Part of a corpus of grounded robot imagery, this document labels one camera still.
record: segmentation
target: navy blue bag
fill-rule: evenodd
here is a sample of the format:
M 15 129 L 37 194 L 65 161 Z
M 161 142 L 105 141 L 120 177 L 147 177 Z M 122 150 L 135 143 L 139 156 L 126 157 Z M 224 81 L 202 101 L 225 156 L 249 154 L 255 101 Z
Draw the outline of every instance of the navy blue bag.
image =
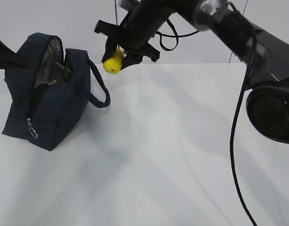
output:
M 57 36 L 35 33 L 17 52 L 25 67 L 5 67 L 12 105 L 3 134 L 53 150 L 80 120 L 88 101 L 110 105 L 102 77 L 84 50 L 66 49 Z M 105 102 L 91 93 L 91 71 L 106 94 Z

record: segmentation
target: yellow toy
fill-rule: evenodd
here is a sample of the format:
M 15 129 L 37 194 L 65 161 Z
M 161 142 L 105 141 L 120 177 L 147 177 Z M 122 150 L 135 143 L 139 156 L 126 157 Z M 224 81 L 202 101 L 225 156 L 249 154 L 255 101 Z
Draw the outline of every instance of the yellow toy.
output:
M 124 60 L 124 52 L 117 48 L 116 52 L 103 63 L 103 67 L 108 73 L 117 74 L 121 71 Z

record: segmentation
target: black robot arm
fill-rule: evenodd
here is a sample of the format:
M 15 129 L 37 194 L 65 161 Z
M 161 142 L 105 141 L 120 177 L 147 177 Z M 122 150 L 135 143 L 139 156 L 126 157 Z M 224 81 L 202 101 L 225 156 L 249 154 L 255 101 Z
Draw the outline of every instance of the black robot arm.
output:
M 264 136 L 289 144 L 289 44 L 248 21 L 227 0 L 121 0 L 128 14 L 119 26 L 103 21 L 95 32 L 108 36 L 102 62 L 108 60 L 117 46 L 126 57 L 122 69 L 139 64 L 144 56 L 153 62 L 160 53 L 148 41 L 169 16 L 181 15 L 198 31 L 211 30 L 244 63 L 248 64 L 253 47 L 254 30 L 257 47 L 246 90 L 248 116 Z

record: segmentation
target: black cable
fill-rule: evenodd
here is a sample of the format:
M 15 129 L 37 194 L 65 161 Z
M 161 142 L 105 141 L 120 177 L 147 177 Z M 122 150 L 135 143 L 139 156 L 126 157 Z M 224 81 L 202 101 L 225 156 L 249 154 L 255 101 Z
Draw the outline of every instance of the black cable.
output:
M 246 74 L 244 77 L 242 88 L 241 88 L 241 91 L 239 94 L 239 100 L 238 100 L 238 104 L 237 104 L 234 118 L 233 118 L 233 123 L 232 123 L 232 128 L 231 128 L 231 137 L 230 137 L 230 159 L 231 159 L 231 169 L 232 169 L 234 184 L 235 184 L 238 196 L 239 196 L 239 200 L 240 200 L 245 212 L 247 213 L 248 217 L 250 218 L 250 220 L 254 226 L 257 226 L 257 224 L 256 224 L 255 220 L 253 219 L 250 211 L 248 210 L 248 208 L 244 202 L 240 188 L 239 188 L 239 182 L 238 182 L 238 178 L 237 178 L 237 174 L 236 174 L 236 170 L 235 170 L 234 148 L 233 147 L 234 147 L 234 136 L 235 136 L 235 130 L 236 130 L 237 122 L 238 122 L 239 112 L 240 112 L 240 108 L 241 108 L 244 94 L 246 91 L 246 85 L 248 82 L 248 78 L 249 78 L 249 75 L 251 73 L 254 59 L 256 56 L 256 48 L 257 48 L 256 33 L 254 31 L 254 28 L 252 28 L 252 50 L 251 50 L 250 59 L 249 59 L 248 65 L 247 65 Z
M 163 50 L 165 51 L 173 51 L 175 48 L 177 48 L 177 46 L 179 45 L 179 38 L 185 38 L 185 37 L 189 37 L 189 36 L 192 36 L 194 34 L 197 34 L 199 33 L 199 31 L 195 31 L 193 33 L 190 33 L 190 34 L 185 34 L 185 35 L 178 35 L 177 31 L 176 31 L 176 28 L 174 27 L 173 23 L 167 19 L 167 24 L 170 26 L 170 28 L 172 29 L 174 35 L 168 35 L 168 34 L 163 34 L 161 32 L 156 32 L 156 34 L 158 34 L 160 36 L 160 46 Z M 168 38 L 176 38 L 176 46 L 174 48 L 167 48 L 164 46 L 163 42 L 162 42 L 162 38 L 163 37 L 168 37 Z
M 200 32 L 200 31 L 195 31 L 195 32 L 193 32 L 193 33 L 189 33 L 189 34 L 178 35 L 178 38 L 189 37 L 189 36 L 192 36 L 192 35 L 197 34 L 197 33 L 199 33 L 199 32 Z M 168 37 L 168 38 L 176 38 L 176 36 L 174 36 L 174 35 L 163 34 L 163 33 L 161 33 L 161 32 L 156 32 L 156 34 L 158 34 L 158 35 L 162 35 L 162 36 L 164 36 L 164 37 Z
M 233 11 L 238 11 L 237 8 L 235 7 L 235 5 L 230 1 L 228 2 L 228 5 L 231 6 L 231 8 L 233 9 Z
M 118 10 L 117 10 L 117 0 L 115 0 L 115 18 L 116 18 L 116 25 L 118 26 Z

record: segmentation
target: zipper pull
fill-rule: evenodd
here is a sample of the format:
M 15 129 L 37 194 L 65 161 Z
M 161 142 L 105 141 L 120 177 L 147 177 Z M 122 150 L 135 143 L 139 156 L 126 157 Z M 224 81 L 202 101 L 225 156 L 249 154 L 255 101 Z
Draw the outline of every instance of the zipper pull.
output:
M 37 132 L 35 131 L 35 129 L 33 128 L 33 125 L 31 124 L 31 119 L 27 119 L 27 124 L 29 127 L 29 132 L 31 133 L 31 135 L 37 139 L 39 136 L 37 134 Z

